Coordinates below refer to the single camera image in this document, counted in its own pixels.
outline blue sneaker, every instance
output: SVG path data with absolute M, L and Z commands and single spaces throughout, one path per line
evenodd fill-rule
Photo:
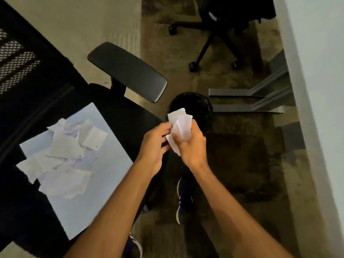
M 127 243 L 124 247 L 123 258 L 142 258 L 142 246 L 130 233 Z
M 183 214 L 192 212 L 192 185 L 186 178 L 181 178 L 177 184 L 177 194 L 179 199 L 179 207 L 175 217 L 178 224 L 181 222 Z

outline person's right hand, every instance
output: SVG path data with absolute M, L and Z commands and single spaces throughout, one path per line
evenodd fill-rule
M 192 171 L 207 166 L 206 140 L 202 131 L 193 119 L 191 125 L 191 137 L 184 141 L 177 134 L 172 134 L 173 140 L 179 148 L 180 156 L 185 165 Z

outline caster wheel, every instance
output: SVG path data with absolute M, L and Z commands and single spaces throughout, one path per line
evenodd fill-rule
M 189 63 L 189 71 L 190 72 L 196 72 L 198 70 L 198 64 L 196 64 L 194 61 Z
M 241 60 L 236 60 L 230 64 L 233 70 L 238 70 L 243 66 L 243 61 Z
M 175 35 L 177 34 L 177 26 L 175 26 L 174 24 L 171 24 L 169 26 L 169 33 L 170 35 Z

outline office chair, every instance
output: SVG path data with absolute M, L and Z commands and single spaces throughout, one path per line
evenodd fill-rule
M 227 32 L 234 29 L 235 34 L 239 35 L 248 28 L 249 21 L 259 20 L 260 22 L 261 18 L 272 19 L 276 16 L 273 0 L 196 0 L 196 3 L 201 22 L 176 21 L 169 25 L 170 35 L 177 34 L 177 27 L 211 32 L 197 60 L 189 63 L 190 72 L 198 70 L 200 61 L 215 36 L 220 37 L 236 57 L 237 60 L 231 63 L 232 69 L 239 69 L 245 58 L 230 40 Z
M 131 158 L 144 134 L 162 121 L 125 98 L 126 86 L 156 102 L 167 81 L 149 65 L 111 43 L 88 60 L 110 74 L 111 89 L 88 84 L 52 44 L 0 0 L 0 247 L 14 241 L 36 257 L 63 257 L 68 240 L 46 195 L 17 167 L 26 159 L 19 144 L 93 102 Z M 168 156 L 163 158 L 163 167 Z M 160 179 L 155 176 L 145 199 Z

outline pile of torn paper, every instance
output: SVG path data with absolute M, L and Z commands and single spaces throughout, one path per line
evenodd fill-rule
M 169 122 L 172 123 L 173 127 L 171 133 L 168 134 L 166 138 L 173 151 L 180 156 L 178 146 L 174 143 L 172 134 L 179 135 L 185 141 L 189 140 L 191 136 L 192 115 L 187 115 L 185 108 L 181 108 L 167 114 L 167 117 L 169 118 Z
M 51 146 L 20 162 L 17 167 L 31 183 L 39 178 L 39 191 L 47 196 L 61 195 L 71 199 L 83 194 L 92 172 L 75 169 L 73 164 L 83 158 L 86 148 L 98 150 L 107 133 L 96 128 L 89 119 L 76 125 L 60 119 L 48 129 L 54 132 Z

